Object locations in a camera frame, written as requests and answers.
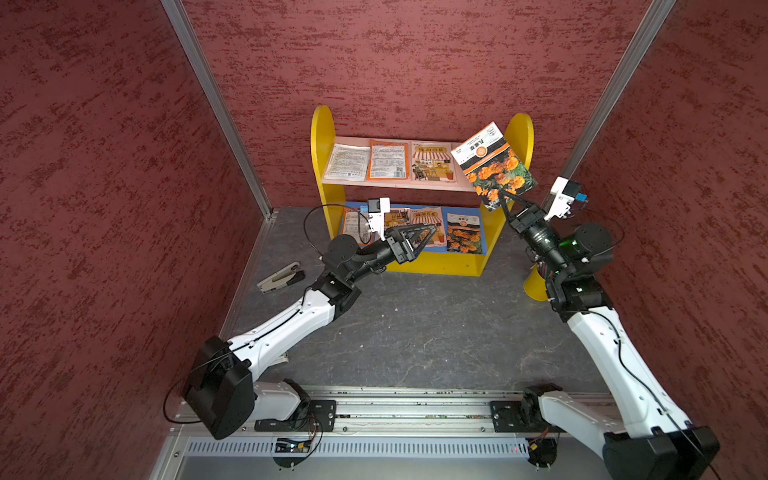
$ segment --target white shelf board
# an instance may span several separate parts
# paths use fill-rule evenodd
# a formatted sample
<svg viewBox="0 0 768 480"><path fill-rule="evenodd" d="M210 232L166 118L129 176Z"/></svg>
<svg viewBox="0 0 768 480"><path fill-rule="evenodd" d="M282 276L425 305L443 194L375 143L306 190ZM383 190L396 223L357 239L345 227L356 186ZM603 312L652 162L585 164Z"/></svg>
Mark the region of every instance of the white shelf board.
<svg viewBox="0 0 768 480"><path fill-rule="evenodd" d="M393 139L387 139L387 138L376 138L376 140L381 141L408 141L411 140L393 140ZM341 145L352 145L354 147L369 147L371 144L370 138L362 138L362 137L336 137L335 143L341 144ZM457 143L451 143L451 149L454 149L458 147L460 144ZM328 180L325 177L323 178L324 184L331 184L331 185L359 185L361 187L388 187L388 188L416 188L419 190L447 190L447 191L456 191L456 192L475 192L475 188L469 183L469 180L467 180L467 177L462 172L462 169L458 167L456 162L453 162L453 171L454 178L456 179L455 183L449 183L449 182L439 182L439 181L433 181L433 180L411 180L410 175L411 172L409 172L408 179L405 180L364 180L362 182L355 182L351 180Z"/></svg>

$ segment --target yellow shelf side panel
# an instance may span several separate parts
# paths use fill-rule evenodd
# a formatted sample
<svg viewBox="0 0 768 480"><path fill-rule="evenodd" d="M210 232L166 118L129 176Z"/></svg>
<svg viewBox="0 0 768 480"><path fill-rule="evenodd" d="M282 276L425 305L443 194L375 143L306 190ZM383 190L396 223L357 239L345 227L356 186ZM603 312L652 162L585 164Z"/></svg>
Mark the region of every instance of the yellow shelf side panel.
<svg viewBox="0 0 768 480"><path fill-rule="evenodd" d="M323 183L323 175L326 173L328 160L336 141L336 128L333 125L333 115L326 105L318 105L312 117L312 166L315 169L315 179L320 192L320 200L323 204L346 204L343 185L331 185ZM324 207L326 225L330 238L336 236L341 225L344 209L342 207Z"/></svg>
<svg viewBox="0 0 768 480"><path fill-rule="evenodd" d="M523 161L525 167L530 168L533 155L533 122L531 117L527 114L516 114L509 121L504 136L512 150ZM315 109L312 119L312 164L315 169L320 200L324 204L346 203L343 185L323 183L323 174L326 171L335 139L336 129L333 125L331 110L326 105L319 105ZM509 207L512 208L514 204L514 202L509 202ZM323 209L325 210L328 234L333 238L339 232L343 209L341 207L325 207ZM390 264L387 270L404 273L480 276L496 245L496 240L506 225L504 211L501 208L489 212L480 207L480 214L485 232L485 243L488 248L485 255L424 252L414 262L403 265Z"/></svg>

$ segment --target mounting plate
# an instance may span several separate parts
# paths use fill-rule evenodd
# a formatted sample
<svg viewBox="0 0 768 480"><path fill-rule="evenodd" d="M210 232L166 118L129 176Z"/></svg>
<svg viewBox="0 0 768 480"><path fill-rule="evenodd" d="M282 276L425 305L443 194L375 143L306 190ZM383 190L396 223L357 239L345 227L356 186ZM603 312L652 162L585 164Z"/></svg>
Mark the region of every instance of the mounting plate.
<svg viewBox="0 0 768 480"><path fill-rule="evenodd" d="M546 429L549 429L550 433L564 432L563 429L550 425L543 420L526 424L522 415L522 402L492 401L489 403L491 405L493 430L496 433L543 432Z"/></svg>
<svg viewBox="0 0 768 480"><path fill-rule="evenodd" d="M318 422L322 423L323 432L333 431L333 424L336 423L336 400L310 400L310 409L307 416L315 415ZM301 422L301 427L292 429L292 422L285 420L256 420L253 430L256 432L296 432L306 430L306 423Z"/></svg>

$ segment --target stapler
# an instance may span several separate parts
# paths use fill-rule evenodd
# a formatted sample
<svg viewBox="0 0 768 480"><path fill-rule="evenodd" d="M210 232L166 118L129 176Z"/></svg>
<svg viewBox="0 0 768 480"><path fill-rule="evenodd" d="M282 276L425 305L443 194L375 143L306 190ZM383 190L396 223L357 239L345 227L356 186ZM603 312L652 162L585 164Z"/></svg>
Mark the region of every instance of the stapler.
<svg viewBox="0 0 768 480"><path fill-rule="evenodd" d="M298 283L304 278L304 270L301 270L299 262L293 262L261 280L258 285L262 293L267 293Z"/></svg>

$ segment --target black cable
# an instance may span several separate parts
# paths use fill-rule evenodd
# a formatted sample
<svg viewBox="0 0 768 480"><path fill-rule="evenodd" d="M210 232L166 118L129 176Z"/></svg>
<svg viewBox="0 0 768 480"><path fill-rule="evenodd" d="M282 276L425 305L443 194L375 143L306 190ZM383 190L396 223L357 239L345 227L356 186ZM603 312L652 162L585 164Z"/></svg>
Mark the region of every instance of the black cable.
<svg viewBox="0 0 768 480"><path fill-rule="evenodd" d="M315 425L319 425L320 427L320 438L317 440L317 444L315 445L315 448L310 450L309 453L306 454L306 457L304 457L304 460L307 460L319 447L320 442L323 441L323 433L325 433L325 429L323 428L323 423L319 421L317 418L315 418L315 414L311 414L313 421L315 422Z"/></svg>
<svg viewBox="0 0 768 480"><path fill-rule="evenodd" d="M681 434L683 437L685 437L685 439L686 439L686 440L687 440L687 441L688 441L688 442L691 444L691 446L693 446L693 447L694 447L694 449L696 450L696 452L697 452L699 455L701 455L701 458L703 458L703 459L704 459L704 461L707 463L707 467L709 467L709 468L710 468L710 470L712 470L712 473L714 473L714 474L715 474L715 476L718 478L718 480L722 480L722 479L720 478L720 475L719 475L719 474L717 473L717 471L714 469L714 467L712 466L712 463L711 463L711 462L710 462L710 461L707 459L707 457L704 455L704 453L703 453L701 450L699 450L699 448L696 446L696 444L694 443L694 441L693 441L693 440L691 440L691 439L689 439L689 438L688 438L688 435L686 435L686 434L685 434L685 432L683 432L683 429L681 429L681 428L680 428L680 426L677 424L677 422L675 422L675 421L672 419L672 416L669 414L669 412L667 411L667 409L666 409L666 408L664 408L664 406L661 404L661 401L660 401L660 400L659 400L659 398L656 396L656 394L654 393L654 391L653 391L653 390L651 390L651 389L650 389L650 387L648 387L648 385L646 385L646 384L645 384L645 382L643 382L642 380L640 380L640 379L637 377L637 375L635 375L634 373L632 373L632 371L631 371L631 370L629 370L629 368L627 368L627 366L624 364L624 361L623 361L623 359L621 358L621 336L619 335L619 331L618 331L618 330L616 329L616 327L614 326L614 323L613 323L613 322L611 322L611 320L610 320L608 317L606 317L605 315L603 315L602 313L599 313L599 312L592 312L592 311L590 311L590 310L587 310L587 311L585 311L585 312L572 312L572 313L581 313L582 315L584 315L584 314L587 314L587 313L594 313L595 315L599 315L599 316L603 317L603 318L605 319L605 321L606 321L606 322L608 322L608 324L609 324L609 325L611 325L611 328L614 330L614 333L616 333L616 340L617 340L617 344L618 344L618 347L619 347L619 348L618 348L618 350L619 350L619 351L618 351L618 355L619 355L619 363L621 364L621 366L622 366L622 367L624 367L624 369L625 369L625 370L627 370L627 373L629 373L629 374L632 376L632 378L633 378L633 379L637 380L637 381L638 381L638 382L639 382L639 383L640 383L640 384L641 384L643 387L645 387L645 389L648 391L648 393L650 393L650 396L654 397L654 400L656 401L656 403L657 403L657 404L659 405L659 407L661 408L661 411L662 411L662 412L664 412L664 414L665 414L665 415L666 415L666 416L669 418L669 420L670 420L670 421L672 421L672 424L675 426L675 428L677 429L677 431L678 431L678 432L680 432L680 434Z"/></svg>
<svg viewBox="0 0 768 480"><path fill-rule="evenodd" d="M256 341L258 341L258 340L262 339L263 337L265 337L265 336L269 335L270 333L274 332L275 330L279 329L281 326L285 325L285 324L286 324L286 322L288 322L288 321L289 321L289 320L291 320L293 317L295 317L295 316L296 316L296 315L297 315L297 314L298 314L298 313L301 311L301 309L304 307L304 302L306 301L306 293L307 293L307 292L310 290L310 288L312 288L312 286L311 286L311 285L309 285L307 288L305 288L305 289L304 289L304 294L303 294L303 295L302 295L302 297L301 297L301 306L299 307L299 309L298 309L297 311L293 312L293 315L289 316L289 317L288 317L288 318L286 318L286 319L285 319L283 322L281 322L281 323L280 323L280 325L278 325L278 326L275 326L275 327L274 327L274 328L272 328L272 329L271 329L269 332L267 332L267 333L264 333L263 335L260 335L260 336L258 336L257 338L255 338L255 339L253 339L253 340L249 341L248 343L244 343L243 345L241 345L241 346L238 346L238 347L237 347L236 349L234 349L234 350L231 350L231 351L229 351L229 352L227 352L227 353L224 353L223 355L220 355L220 356L218 356L218 357L212 358L212 359L210 359L210 360L208 360L208 361L206 361L206 362L203 362L203 363L201 363L200 365L198 365L198 366L194 367L192 370L190 370L190 371L189 371L189 373L187 374L187 376L186 376L186 377L182 377L181 379L179 379L179 381L178 381L178 382L174 383L174 384L173 384L173 385L172 385L172 386L171 386L171 387L168 389L168 392L165 394L165 399L163 399L163 417L165 417L165 419L166 419L168 422L170 422L170 423L174 423L174 424L176 424L176 425L190 425L190 424L193 424L193 423L202 423L202 421L201 421L201 420L194 420L194 421L192 421L192 422L179 422L179 421L177 421L177 420L173 420L173 419L171 419L171 418L170 418L170 416L168 416L168 411L167 411L167 409L166 409L166 407L167 407L167 403L168 403L168 398L170 397L170 394L171 394L171 392L173 392L173 391L174 391L174 389L176 388L176 386L177 386L179 383L182 383L182 382L183 382L183 381L184 381L186 378L188 378L188 377L189 377L189 375L190 375L192 372L195 372L195 371L197 371L197 370L199 370L199 369L203 368L203 367L204 367L204 366L206 366L206 365L210 365L211 363L213 363L213 362L216 362L217 360L221 360L221 359L223 359L223 358L225 358L225 357L229 356L231 353L235 353L235 352L236 352L237 350L239 350L239 349L243 349L243 348L245 348L245 347L249 346L251 343L253 343L253 342L256 342Z"/></svg>
<svg viewBox="0 0 768 480"><path fill-rule="evenodd" d="M310 242L310 246L311 246L313 249L315 249L315 251L317 252L317 254L318 254L318 255L320 255L321 257L323 256L323 253L322 253L322 252L320 252L320 250L319 250L317 247L315 247L315 244L314 244L314 243L312 243L312 240L310 240L310 234L309 234L309 233L306 231L306 219L310 218L310 214L311 214L313 211L317 210L318 208L323 208L323 207L343 207L343 208L349 208L350 210L354 210L354 211L356 211L356 212L357 212L357 214L358 214L358 217L357 217L357 231L358 231L358 235L359 235L359 232L360 232L360 217L362 217L362 218L366 219L366 223L368 223L368 218L366 218L366 216L365 216L365 215L363 215L363 214L362 214L362 212L361 212L360 210L355 210L355 209L353 209L353 208L351 208L351 207L347 207L346 205L342 205L342 204L322 204L322 205L318 205L317 207L314 207L312 210L310 210L309 212L307 212L307 213L306 213L306 216L304 217L304 222L303 222L303 226L304 226L304 236L306 237L306 241ZM368 242L366 242L366 245L367 245L368 243L370 243L370 241L371 241L371 240L373 240L373 238L372 238L372 233L370 233L370 234L368 235Z"/></svg>
<svg viewBox="0 0 768 480"><path fill-rule="evenodd" d="M187 374L187 376L186 376L186 377L182 377L181 379L179 379L179 381L178 381L178 382L174 383L174 384L173 384L173 385L172 385L172 386L171 386L171 387L168 389L168 392L165 394L165 399L163 400L163 417L165 417L165 419L166 419L168 422L170 422L170 423L175 423L175 424L177 424L177 425L189 425L189 424L192 424L192 423L202 423L202 421L201 421L201 420L195 420L195 421L193 421L193 422L179 422L179 421L177 421L177 420L172 420L172 419L170 418L170 416L168 416L168 411L166 410L166 404L168 403L168 398L170 397L170 393L171 393L171 392L173 392L173 391L174 391L174 389L176 388L176 386L177 386L179 383L182 383L182 382L183 382L183 381L184 381L184 380L185 380L185 379L186 379L186 378L187 378L187 377L188 377L188 376L189 376L189 375L190 375L192 372L194 372L194 371L196 371L196 370L198 370L198 369L201 369L201 368L203 368L204 366L206 366L206 365L209 365L209 364L211 364L211 363L213 363L213 362L216 362L217 360L221 360L222 358L229 356L229 355L230 355L230 353L235 353L237 350L239 350L239 349L242 349L243 347L246 347L246 346L248 346L248 344L247 344L247 343L246 343L245 345L241 345L241 346L238 346L236 349L232 350L231 352L227 352L227 353L224 353L224 354L223 354L223 355L221 355L221 356L218 356L218 357L214 357L214 358L212 358L212 359L208 360L207 362L201 363L200 365L198 365L198 366L196 366L195 368L193 368L192 370L190 370L190 372Z"/></svg>
<svg viewBox="0 0 768 480"><path fill-rule="evenodd" d="M606 248L605 250L603 250L601 252L597 252L597 253L594 253L594 254L589 256L590 258L594 258L597 255L602 255L603 253L608 252L609 250L613 250L614 248L618 247L618 244L621 243L622 240L624 240L624 237L626 237L627 234L624 232L624 228L621 226L621 223L618 223L614 218L609 217L606 214L602 214L601 212L598 212L596 210L589 210L589 211L592 212L593 214L597 214L599 217L603 217L605 219L610 220L611 222L614 223L614 225L616 225L616 227L619 228L619 231L621 232L621 237L619 237L619 239L616 240L616 242L613 245L611 245L610 247Z"/></svg>

